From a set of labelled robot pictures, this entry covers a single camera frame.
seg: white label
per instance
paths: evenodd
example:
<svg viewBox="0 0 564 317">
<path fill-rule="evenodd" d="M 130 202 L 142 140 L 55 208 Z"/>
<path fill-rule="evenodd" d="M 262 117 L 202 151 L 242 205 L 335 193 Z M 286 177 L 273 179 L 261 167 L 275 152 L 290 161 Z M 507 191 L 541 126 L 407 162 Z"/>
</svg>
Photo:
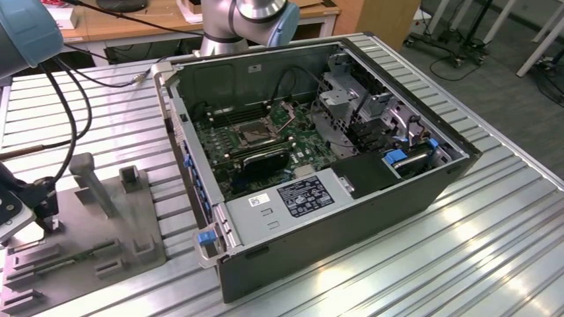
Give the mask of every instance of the white label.
<svg viewBox="0 0 564 317">
<path fill-rule="evenodd" d="M 249 73 L 255 73 L 257 71 L 261 71 L 261 70 L 262 70 L 262 65 L 261 64 L 251 65 L 251 66 L 247 67 L 247 72 Z"/>
<path fill-rule="evenodd" d="M 62 42 L 67 43 L 67 42 L 79 42 L 82 41 L 83 38 L 63 38 Z"/>
<path fill-rule="evenodd" d="M 250 207 L 258 206 L 262 203 L 267 203 L 270 199 L 267 198 L 267 194 L 259 194 L 258 196 L 250 197 L 247 199 L 247 203 Z"/>
</svg>

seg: cart wheel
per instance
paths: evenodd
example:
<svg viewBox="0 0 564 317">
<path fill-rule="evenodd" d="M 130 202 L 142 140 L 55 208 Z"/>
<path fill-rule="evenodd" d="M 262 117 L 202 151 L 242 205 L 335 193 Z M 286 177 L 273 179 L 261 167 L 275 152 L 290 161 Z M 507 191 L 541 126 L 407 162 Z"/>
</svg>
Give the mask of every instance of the cart wheel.
<svg viewBox="0 0 564 317">
<path fill-rule="evenodd" d="M 410 47 L 413 46 L 413 43 L 414 43 L 413 38 L 407 38 L 407 39 L 405 40 L 405 47 L 406 47 L 406 48 L 410 48 Z"/>
</svg>

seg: power supply label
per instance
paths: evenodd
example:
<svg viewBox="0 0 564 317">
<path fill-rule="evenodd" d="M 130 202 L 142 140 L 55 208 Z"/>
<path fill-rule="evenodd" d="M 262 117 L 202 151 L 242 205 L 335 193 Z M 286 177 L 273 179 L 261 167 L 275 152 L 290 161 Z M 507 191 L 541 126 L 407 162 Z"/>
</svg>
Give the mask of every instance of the power supply label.
<svg viewBox="0 0 564 317">
<path fill-rule="evenodd" d="M 317 176 L 283 186 L 277 191 L 289 213 L 295 218 L 334 202 Z"/>
</svg>

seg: desk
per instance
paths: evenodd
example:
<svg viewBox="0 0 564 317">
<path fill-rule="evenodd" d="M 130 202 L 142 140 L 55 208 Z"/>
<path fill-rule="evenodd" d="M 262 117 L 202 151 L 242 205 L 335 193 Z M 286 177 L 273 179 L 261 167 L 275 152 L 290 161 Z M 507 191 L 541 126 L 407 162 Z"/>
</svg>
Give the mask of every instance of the desk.
<svg viewBox="0 0 564 317">
<path fill-rule="evenodd" d="M 146 10 L 126 15 L 174 30 L 201 32 L 201 23 L 189 24 L 183 20 L 175 0 L 150 0 L 149 3 Z M 65 43 L 101 56 L 105 56 L 105 48 L 114 46 L 195 37 L 190 34 L 159 30 L 85 8 L 77 9 L 79 10 L 78 28 L 62 32 Z M 299 10 L 299 25 L 321 24 L 318 37 L 330 36 L 338 13 L 339 9 L 337 7 L 325 7 L 323 5 L 303 7 Z M 93 60 L 95 66 L 107 65 L 107 61 L 98 57 L 93 57 Z"/>
<path fill-rule="evenodd" d="M 59 316 L 559 316 L 564 312 L 564 182 L 374 37 L 346 36 L 483 153 L 419 214 L 223 304 L 214 269 L 191 246 L 195 221 L 166 138 L 153 85 L 122 89 L 79 78 L 91 98 L 90 132 L 75 153 L 94 155 L 103 180 L 134 164 L 149 177 L 163 236 L 163 266 L 39 314 Z M 153 61 L 85 69 L 122 83 Z M 83 127 L 85 108 L 65 74 L 54 74 Z M 66 117 L 43 75 L 15 77 L 0 106 L 7 151 L 67 139 Z M 65 149 L 34 154 L 14 176 L 51 175 Z M 75 186 L 69 173 L 57 189 Z"/>
</svg>

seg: black wire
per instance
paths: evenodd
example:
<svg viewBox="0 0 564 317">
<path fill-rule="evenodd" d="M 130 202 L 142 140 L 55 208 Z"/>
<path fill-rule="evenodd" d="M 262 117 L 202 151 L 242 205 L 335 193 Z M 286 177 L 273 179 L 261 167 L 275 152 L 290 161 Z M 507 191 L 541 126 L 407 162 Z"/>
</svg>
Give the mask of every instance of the black wire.
<svg viewBox="0 0 564 317">
<path fill-rule="evenodd" d="M 82 76 L 85 79 L 87 79 L 89 81 L 97 83 L 98 85 L 103 86 L 103 87 L 109 87 L 109 88 L 123 88 L 126 86 L 130 86 L 131 84 L 134 84 L 134 80 L 127 81 L 123 84 L 118 84 L 118 85 L 111 85 L 111 84 L 106 84 L 102 83 L 101 81 L 93 79 L 91 77 L 87 77 L 81 71 L 77 71 L 74 68 L 71 68 L 70 66 L 67 66 L 61 60 L 58 60 L 58 62 L 62 65 L 62 68 L 66 70 L 71 70 L 75 74 L 78 74 L 79 76 Z"/>
<path fill-rule="evenodd" d="M 370 95 L 370 91 L 369 91 L 369 90 L 367 90 L 367 88 L 366 88 L 366 92 L 363 93 L 362 99 L 359 100 L 359 103 L 358 103 L 358 107 L 355 107 L 355 109 L 354 109 L 354 111 L 353 111 L 353 113 L 351 113 L 350 120 L 353 119 L 353 117 L 354 117 L 354 116 L 358 114 L 358 112 L 361 111 L 361 109 L 362 109 L 362 107 L 363 107 L 363 104 L 366 103 L 366 100 L 367 100 L 369 95 Z"/>
<path fill-rule="evenodd" d="M 555 83 L 551 81 L 551 79 L 549 78 L 549 76 L 546 75 L 545 72 L 541 72 L 541 74 L 543 75 L 543 78 L 547 80 L 549 84 L 555 88 L 555 90 L 558 91 L 558 93 L 561 95 L 564 95 L 564 91 L 562 89 L 555 85 Z"/>
<path fill-rule="evenodd" d="M 79 0 L 61 0 L 61 1 L 62 1 L 63 3 L 70 4 L 70 5 L 78 5 L 78 6 L 82 6 L 82 7 L 87 8 L 87 9 L 90 9 L 90 10 L 93 10 L 93 11 L 97 11 L 97 12 L 99 12 L 99 13 L 103 13 L 103 14 L 106 14 L 106 15 L 110 15 L 111 17 L 115 17 L 115 18 L 122 18 L 122 19 L 125 19 L 125 20 L 129 20 L 129 21 L 133 21 L 133 22 L 141 23 L 141 24 L 143 24 L 143 25 L 151 26 L 153 28 L 158 28 L 158 29 L 165 30 L 165 31 L 169 31 L 169 32 L 175 32 L 175 33 L 183 33 L 183 34 L 190 34 L 190 35 L 195 35 L 195 36 L 202 36 L 202 34 L 199 34 L 199 33 L 197 33 L 197 32 L 191 32 L 191 31 L 182 31 L 182 30 L 174 30 L 173 28 L 166 28 L 166 27 L 159 26 L 159 25 L 157 25 L 157 24 L 153 24 L 153 23 L 150 23 L 150 22 L 146 22 L 146 21 L 138 20 L 137 18 L 127 17 L 126 15 L 119 15 L 118 13 L 113 13 L 113 12 L 110 12 L 110 11 L 107 11 L 107 10 L 103 10 L 103 9 L 101 9 L 101 8 L 98 8 L 98 7 L 93 6 L 93 5 L 89 5 L 87 3 L 83 3 L 83 2 L 81 2 Z"/>
<path fill-rule="evenodd" d="M 458 9 L 462 3 L 463 3 L 463 0 L 459 0 L 458 4 L 455 5 L 454 11 L 451 12 L 450 18 L 446 22 L 449 28 L 450 28 L 451 20 L 454 19 L 455 13 L 458 13 Z"/>
<path fill-rule="evenodd" d="M 83 135 L 87 133 L 89 127 L 91 125 L 91 104 L 89 103 L 86 92 L 83 91 L 83 88 L 81 87 L 79 82 L 77 81 L 77 78 L 74 77 L 74 75 L 71 75 L 70 71 L 63 67 L 62 62 L 58 59 L 58 57 L 54 57 L 53 61 L 57 63 L 58 67 L 63 70 L 63 72 L 70 77 L 71 81 L 74 82 L 74 85 L 78 88 L 81 97 L 83 98 L 83 103 L 86 104 L 86 125 L 85 125 L 82 131 L 79 132 L 79 134 L 77 135 L 77 140 L 79 140 L 79 138 L 83 137 Z M 61 146 L 67 145 L 67 144 L 70 144 L 70 140 L 57 142 L 57 143 L 53 143 L 53 144 L 46 144 L 42 147 L 45 149 L 54 149 L 55 147 L 61 147 Z"/>
<path fill-rule="evenodd" d="M 101 58 L 101 59 L 105 59 L 106 61 L 113 61 L 113 60 L 110 60 L 109 58 L 106 58 L 105 56 L 101 56 L 101 55 L 98 55 L 98 54 L 95 54 L 95 53 L 91 53 L 91 52 L 89 52 L 89 51 L 86 51 L 86 50 L 83 50 L 83 49 L 81 49 L 81 48 L 77 48 L 75 46 L 71 46 L 71 45 L 67 45 L 67 44 L 63 44 L 63 45 L 65 45 L 65 47 L 67 47 L 67 48 L 73 49 L 74 51 L 77 51 L 77 52 L 79 52 L 79 53 L 83 53 L 83 54 L 86 54 L 86 55 L 90 55 L 90 56 L 94 56 L 94 57 L 98 57 L 98 58 Z"/>
<path fill-rule="evenodd" d="M 134 46 L 134 44 L 129 45 L 129 47 L 127 48 L 123 48 L 123 49 L 119 49 L 119 48 L 113 48 L 113 49 L 114 50 L 118 50 L 121 52 L 126 52 L 126 51 L 130 51 L 130 49 L 133 48 L 133 46 Z"/>
<path fill-rule="evenodd" d="M 278 89 L 279 89 L 279 85 L 281 85 L 281 83 L 282 83 L 282 79 L 283 79 L 283 76 L 285 76 L 285 74 L 287 73 L 287 71 L 291 71 L 293 69 L 297 69 L 297 70 L 299 70 L 301 72 L 303 72 L 303 73 L 306 73 L 311 78 L 313 78 L 313 80 L 321 85 L 321 86 L 323 86 L 323 88 L 325 89 L 327 89 L 326 88 L 326 85 L 321 82 L 321 80 L 317 78 L 317 76 L 314 76 L 314 74 L 309 71 L 309 70 L 306 70 L 305 68 L 302 68 L 301 66 L 297 66 L 297 65 L 291 65 L 291 66 L 289 66 L 286 69 L 283 69 L 283 71 L 281 71 L 281 74 L 279 74 L 279 77 L 278 77 L 278 80 L 277 80 L 277 82 L 275 82 L 275 86 L 274 86 L 274 91 L 273 91 L 273 93 L 271 93 L 271 96 L 270 96 L 270 101 L 269 101 L 269 103 L 271 104 L 273 102 L 274 102 L 274 99 L 275 99 L 275 97 L 277 97 L 277 94 L 278 94 Z M 294 84 L 293 84 L 293 86 L 295 85 L 295 82 L 297 82 L 297 76 L 295 76 L 295 74 L 293 73 L 293 75 L 294 75 Z"/>
<path fill-rule="evenodd" d="M 143 57 L 141 57 L 139 59 L 134 59 L 130 56 L 125 55 L 121 52 L 113 51 L 113 53 L 115 53 L 117 55 L 125 57 L 126 59 L 129 59 L 130 61 L 142 61 L 149 57 L 149 53 L 150 53 L 150 49 L 151 49 L 151 43 L 149 44 L 149 48 L 146 49 L 146 53 L 143 54 Z"/>
<path fill-rule="evenodd" d="M 58 99 L 61 101 L 63 112 L 66 113 L 66 117 L 69 119 L 69 124 L 70 124 L 69 150 L 66 151 L 66 156 L 63 158 L 62 165 L 61 165 L 55 175 L 53 176 L 53 178 L 46 183 L 46 188 L 47 188 L 49 186 L 54 185 L 54 183 L 61 179 L 63 171 L 66 170 L 66 167 L 69 166 L 71 155 L 74 153 L 74 147 L 77 145 L 77 122 L 74 121 L 74 116 L 71 115 L 69 103 L 66 102 L 66 99 L 63 98 L 63 94 L 62 94 L 61 88 L 58 86 L 58 83 L 54 80 L 53 74 L 50 74 L 49 70 L 46 69 L 46 67 L 42 66 L 42 64 L 39 64 L 38 67 L 41 68 L 42 72 L 46 75 L 46 78 L 47 78 L 50 84 L 53 85 L 53 89 L 54 89 L 54 92 L 55 92 Z"/>
<path fill-rule="evenodd" d="M 558 100 L 555 100 L 543 90 L 542 87 L 539 85 L 539 79 L 542 78 L 539 75 L 537 74 L 542 74 L 543 78 L 549 80 L 551 86 L 554 86 L 554 88 L 558 90 L 559 95 L 562 94 L 559 92 L 559 87 L 555 86 L 555 84 L 551 82 L 551 80 L 549 79 L 549 77 L 546 76 L 546 74 L 543 73 L 543 71 L 538 68 L 533 69 L 533 80 L 534 80 L 534 84 L 537 85 L 537 89 L 538 92 L 543 95 L 543 97 L 547 98 L 549 101 L 551 101 L 558 107 L 564 108 L 564 105 L 558 102 Z"/>
<path fill-rule="evenodd" d="M 426 24 L 425 14 L 422 10 L 421 10 L 421 19 L 422 19 L 422 24 L 425 25 L 425 31 L 422 31 L 422 36 L 430 37 L 431 34 L 429 33 L 429 25 Z"/>
<path fill-rule="evenodd" d="M 475 66 L 475 68 L 473 69 L 473 70 L 470 70 L 466 74 L 463 74 L 461 77 L 458 77 L 458 78 L 446 78 L 446 77 L 443 77 L 443 76 L 439 76 L 435 72 L 434 72 L 434 70 L 433 70 L 433 66 L 434 66 L 434 64 L 437 63 L 437 62 L 439 62 L 439 61 L 443 61 L 443 60 L 446 60 L 447 58 L 450 58 L 450 56 L 445 56 L 445 57 L 441 57 L 441 58 L 438 58 L 435 61 L 433 61 L 431 63 L 430 63 L 430 65 L 429 65 L 429 71 L 430 71 L 430 73 L 433 73 L 433 75 L 435 76 L 435 77 L 438 77 L 439 79 L 442 79 L 442 80 L 445 80 L 445 81 L 461 81 L 463 78 L 466 78 L 467 76 L 469 76 L 469 74 L 471 74 L 477 69 L 479 69 L 479 67 L 481 67 L 481 65 L 477 65 Z"/>
<path fill-rule="evenodd" d="M 326 140 L 326 142 L 329 142 L 330 144 L 338 145 L 339 147 L 354 147 L 355 148 L 354 145 L 342 145 L 342 144 L 334 143 L 333 141 L 329 141 L 329 140 Z"/>
</svg>

